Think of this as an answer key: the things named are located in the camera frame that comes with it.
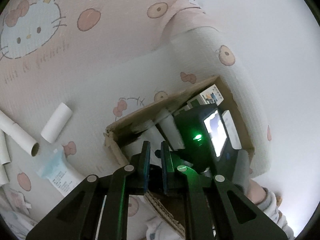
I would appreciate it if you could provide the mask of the person's right hand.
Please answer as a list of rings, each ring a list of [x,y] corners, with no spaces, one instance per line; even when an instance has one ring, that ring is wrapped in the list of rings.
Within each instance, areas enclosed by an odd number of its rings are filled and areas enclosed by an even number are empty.
[[[246,197],[255,205],[259,205],[266,198],[266,191],[257,182],[249,180]]]

